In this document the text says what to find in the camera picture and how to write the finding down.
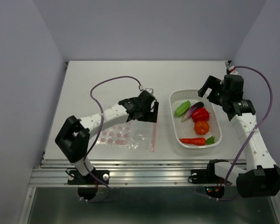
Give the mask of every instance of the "white table surface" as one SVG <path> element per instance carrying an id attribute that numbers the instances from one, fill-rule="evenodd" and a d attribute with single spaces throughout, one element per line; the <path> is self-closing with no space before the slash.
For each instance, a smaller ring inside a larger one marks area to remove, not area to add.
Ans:
<path id="1" fill-rule="evenodd" d="M 81 118 L 98 113 L 98 106 L 90 98 L 90 89 L 108 78 L 123 75 L 136 77 L 145 88 L 153 88 L 154 95 L 160 102 L 155 150 L 149 152 L 94 147 L 89 154 L 90 160 L 232 160 L 239 151 L 240 143 L 221 107 L 214 106 L 222 129 L 222 141 L 207 149 L 187 149 L 178 144 L 169 108 L 169 95 L 172 92 L 200 89 L 209 75 L 223 78 L 225 73 L 226 66 L 223 61 L 70 61 L 44 160 L 66 160 L 54 142 L 64 121 L 71 115 Z M 102 105 L 114 105 L 122 99 L 136 97 L 138 94 L 138 84 L 132 79 L 115 80 L 94 91 Z"/>

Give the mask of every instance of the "purple eggplant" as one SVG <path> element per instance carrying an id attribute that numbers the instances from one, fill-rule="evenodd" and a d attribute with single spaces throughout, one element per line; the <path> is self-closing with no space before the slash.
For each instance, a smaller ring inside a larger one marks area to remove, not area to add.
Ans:
<path id="1" fill-rule="evenodd" d="M 193 106 L 191 106 L 188 111 L 184 114 L 183 118 L 182 118 L 182 122 L 186 121 L 189 117 L 191 117 L 192 113 L 199 109 L 204 107 L 204 103 L 203 102 L 198 102 L 195 103 Z"/>

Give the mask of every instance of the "gray wall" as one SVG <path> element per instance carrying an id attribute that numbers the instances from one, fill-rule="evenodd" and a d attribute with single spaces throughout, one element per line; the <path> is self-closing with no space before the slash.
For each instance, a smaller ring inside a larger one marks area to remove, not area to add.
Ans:
<path id="1" fill-rule="evenodd" d="M 265 0 L 34 0 L 66 60 L 234 57 Z"/>
<path id="2" fill-rule="evenodd" d="M 280 166 L 280 0 L 265 4 L 234 57 L 233 64 L 259 69 L 272 85 L 273 107 L 260 129 L 270 154 Z M 260 119 L 269 102 L 266 84 L 256 73 L 238 71 L 245 79 L 245 96 L 253 101 Z"/>
<path id="3" fill-rule="evenodd" d="M 17 223 L 64 62 L 32 0 L 0 0 L 0 223 Z"/>

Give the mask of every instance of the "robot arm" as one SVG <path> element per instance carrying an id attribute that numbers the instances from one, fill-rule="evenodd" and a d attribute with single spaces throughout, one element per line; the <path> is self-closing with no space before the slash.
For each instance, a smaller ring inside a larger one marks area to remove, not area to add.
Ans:
<path id="1" fill-rule="evenodd" d="M 228 74 L 224 80 L 209 76 L 198 91 L 198 95 L 202 97 L 211 88 L 207 99 L 222 106 L 242 145 L 256 125 L 252 102 L 242 98 L 243 86 L 244 80 L 239 75 Z M 258 128 L 244 148 L 244 154 L 247 170 L 234 167 L 228 181 L 237 186 L 242 197 L 276 195 L 280 190 L 280 168 L 270 156 Z M 230 167 L 231 164 L 227 161 L 210 161 L 204 175 L 205 183 L 215 177 L 225 178 Z"/>
<path id="2" fill-rule="evenodd" d="M 67 159 L 72 163 L 82 176 L 88 175 L 88 170 L 94 170 L 89 159 L 84 157 L 88 150 L 89 140 L 98 133 L 102 116 L 104 117 L 102 130 L 130 120 L 157 122 L 159 103 L 155 101 L 153 111 L 151 108 L 155 97 L 143 90 L 138 97 L 124 99 L 118 104 L 104 111 L 103 114 L 77 119 L 71 116 L 66 119 L 55 143 L 62 150 Z"/>

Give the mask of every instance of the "plastic tray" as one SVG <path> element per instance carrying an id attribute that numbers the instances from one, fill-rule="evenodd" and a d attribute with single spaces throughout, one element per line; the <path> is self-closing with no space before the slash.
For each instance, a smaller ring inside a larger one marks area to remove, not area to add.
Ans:
<path id="1" fill-rule="evenodd" d="M 175 132 L 176 140 L 179 144 L 181 144 L 185 148 L 193 148 L 193 149 L 199 149 L 199 148 L 208 148 L 216 146 L 220 143 L 222 139 L 222 131 L 220 124 L 216 118 L 215 110 L 213 105 L 208 101 L 207 94 L 204 95 L 203 98 L 198 96 L 198 90 L 179 90 L 173 92 L 169 97 L 169 104 L 170 104 L 170 110 L 171 110 L 171 117 Z M 174 115 L 174 111 L 185 101 L 189 100 L 191 103 L 191 106 L 199 101 L 204 103 L 204 108 L 210 113 L 210 120 L 208 121 L 210 125 L 210 131 L 206 133 L 205 135 L 199 135 L 196 134 L 194 131 L 194 122 L 192 118 L 187 119 L 186 121 L 182 122 L 182 116 L 176 117 Z M 214 136 L 215 137 L 215 143 L 211 145 L 206 146 L 196 146 L 191 144 L 183 144 L 179 141 L 179 139 L 182 138 L 199 138 L 204 137 L 205 139 L 208 139 L 209 137 Z"/>

